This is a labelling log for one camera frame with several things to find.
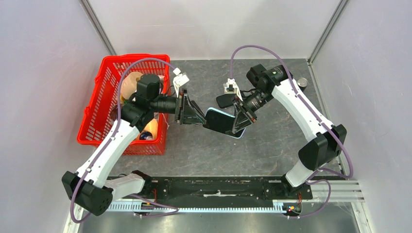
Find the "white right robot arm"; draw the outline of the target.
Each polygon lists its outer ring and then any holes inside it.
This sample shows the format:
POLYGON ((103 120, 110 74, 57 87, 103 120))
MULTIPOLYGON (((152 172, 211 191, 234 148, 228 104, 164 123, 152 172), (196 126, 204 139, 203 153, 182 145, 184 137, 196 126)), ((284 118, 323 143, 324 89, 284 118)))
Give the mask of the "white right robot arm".
POLYGON ((234 97, 232 133, 255 123, 256 111, 275 99, 293 117, 307 140, 298 152, 298 162, 285 174, 280 186, 281 194, 292 199, 315 171, 341 153, 347 130, 342 124, 335 125, 325 118, 297 87, 297 82, 289 79, 282 65, 266 69, 258 64, 250 68, 246 77, 254 89, 245 98, 234 97))

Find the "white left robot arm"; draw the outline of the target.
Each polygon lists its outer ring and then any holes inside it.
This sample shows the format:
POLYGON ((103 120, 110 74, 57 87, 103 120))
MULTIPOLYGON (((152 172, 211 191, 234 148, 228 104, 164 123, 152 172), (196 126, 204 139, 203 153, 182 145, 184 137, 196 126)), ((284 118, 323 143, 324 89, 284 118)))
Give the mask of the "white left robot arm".
POLYGON ((118 108, 118 118, 108 135, 76 172, 67 171, 62 177, 70 199, 70 214, 79 205, 96 216, 104 213, 118 199, 137 194, 151 195, 151 177, 136 170, 127 176, 108 180, 113 166, 127 147, 144 130, 156 113, 174 114, 181 125, 205 124, 205 115, 189 99, 186 89, 177 96, 161 94, 161 81, 155 74, 144 74, 136 83, 136 91, 118 108))

